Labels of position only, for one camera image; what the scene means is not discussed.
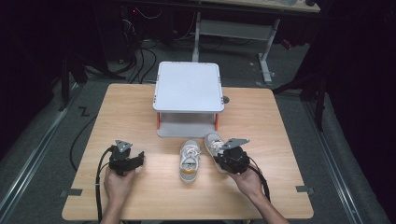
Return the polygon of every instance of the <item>gray carpet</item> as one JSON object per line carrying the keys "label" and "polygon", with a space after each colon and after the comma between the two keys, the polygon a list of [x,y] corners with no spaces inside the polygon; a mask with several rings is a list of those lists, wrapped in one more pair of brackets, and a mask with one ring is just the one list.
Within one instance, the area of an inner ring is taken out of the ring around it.
{"label": "gray carpet", "polygon": [[[223,86],[272,89],[292,80],[301,59],[309,48],[309,46],[303,46],[285,50],[281,46],[274,45],[268,56],[268,64],[270,70],[275,72],[276,76],[272,85],[265,85],[256,54],[248,53],[251,49],[256,48],[254,44],[230,47],[221,44],[218,47],[214,44],[204,43],[205,48],[201,51],[201,62],[212,62],[219,65]],[[155,52],[157,62],[145,78],[147,82],[155,80],[158,62],[191,60],[191,46],[174,45],[170,48],[159,44],[151,50]],[[149,69],[154,59],[151,54],[145,51],[144,54],[145,66],[142,74]],[[116,70],[122,65],[110,63],[110,66]],[[69,160],[69,152],[75,143],[72,161],[78,166],[92,130],[94,116],[99,111],[106,87],[112,82],[116,82],[116,80],[90,76],[88,83],[82,87],[76,100],[67,107],[67,113],[50,142],[47,154],[13,209],[7,223],[73,223],[63,220],[62,210],[65,198],[60,197],[62,190],[70,188],[75,175]],[[2,180],[0,196],[2,198],[7,196],[7,192],[22,166],[38,146],[48,127],[59,115],[57,109],[62,102],[59,86],[56,88],[54,90],[55,98],[36,116],[19,141],[0,163]],[[316,129],[312,126],[299,97],[294,94],[294,91],[290,91],[289,94],[277,95],[276,102],[304,182],[315,191],[315,193],[309,195],[314,208],[314,216],[310,219],[291,220],[290,222],[350,223],[323,159]],[[347,184],[350,186],[363,222],[389,223],[382,208],[375,200],[369,184],[362,175],[359,165],[350,153],[328,100],[326,101],[323,125],[326,139]]]}

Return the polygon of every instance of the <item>shoelace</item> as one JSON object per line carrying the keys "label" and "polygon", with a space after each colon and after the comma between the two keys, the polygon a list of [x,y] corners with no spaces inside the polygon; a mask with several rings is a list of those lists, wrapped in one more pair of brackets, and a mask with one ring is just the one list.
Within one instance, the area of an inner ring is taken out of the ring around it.
{"label": "shoelace", "polygon": [[212,146],[216,151],[218,151],[223,145],[224,143],[220,140],[215,140],[212,142],[212,144],[210,144],[210,146]]}
{"label": "shoelace", "polygon": [[194,159],[197,159],[199,155],[199,152],[197,152],[195,147],[189,147],[186,151],[186,158],[192,157]]}

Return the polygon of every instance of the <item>wooden table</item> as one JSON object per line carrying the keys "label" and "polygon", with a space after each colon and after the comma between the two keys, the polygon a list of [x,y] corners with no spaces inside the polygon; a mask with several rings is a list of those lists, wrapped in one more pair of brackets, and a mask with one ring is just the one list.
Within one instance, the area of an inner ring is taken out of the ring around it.
{"label": "wooden table", "polygon": [[[82,189],[82,194],[68,196],[63,217],[97,219],[96,168],[104,151],[120,139],[134,144],[132,157],[141,151],[146,155],[144,165],[137,169],[122,219],[261,218],[233,180],[215,168],[204,139],[196,139],[203,150],[197,179],[192,183],[180,179],[179,150],[186,139],[157,135],[156,112],[152,107],[154,90],[154,85],[109,86],[73,182],[72,189]],[[242,147],[262,169],[272,203],[281,214],[286,218],[312,217],[307,194],[296,190],[304,181],[272,92],[223,88],[223,94],[230,98],[230,103],[219,116],[219,135],[224,141],[232,137],[250,139]],[[104,174],[101,173],[101,195],[105,209]]]}

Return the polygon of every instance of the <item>white box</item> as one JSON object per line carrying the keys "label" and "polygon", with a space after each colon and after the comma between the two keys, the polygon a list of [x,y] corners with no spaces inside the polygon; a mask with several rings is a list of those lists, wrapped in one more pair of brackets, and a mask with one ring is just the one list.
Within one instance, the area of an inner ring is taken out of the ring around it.
{"label": "white box", "polygon": [[160,63],[153,108],[161,137],[205,137],[224,110],[215,63]]}

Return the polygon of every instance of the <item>white sneaker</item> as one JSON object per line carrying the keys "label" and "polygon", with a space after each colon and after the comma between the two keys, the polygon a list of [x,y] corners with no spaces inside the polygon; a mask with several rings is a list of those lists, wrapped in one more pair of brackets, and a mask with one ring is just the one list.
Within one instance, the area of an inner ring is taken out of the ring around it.
{"label": "white sneaker", "polygon": [[192,182],[197,177],[201,149],[194,140],[186,141],[180,149],[180,178]]}
{"label": "white sneaker", "polygon": [[224,141],[218,136],[216,133],[210,133],[205,137],[205,147],[207,151],[212,156],[213,161],[215,162],[216,168],[221,173],[227,173],[227,171],[221,169],[220,165],[213,158],[214,156],[218,156],[218,153],[223,151],[220,149],[224,145]]}

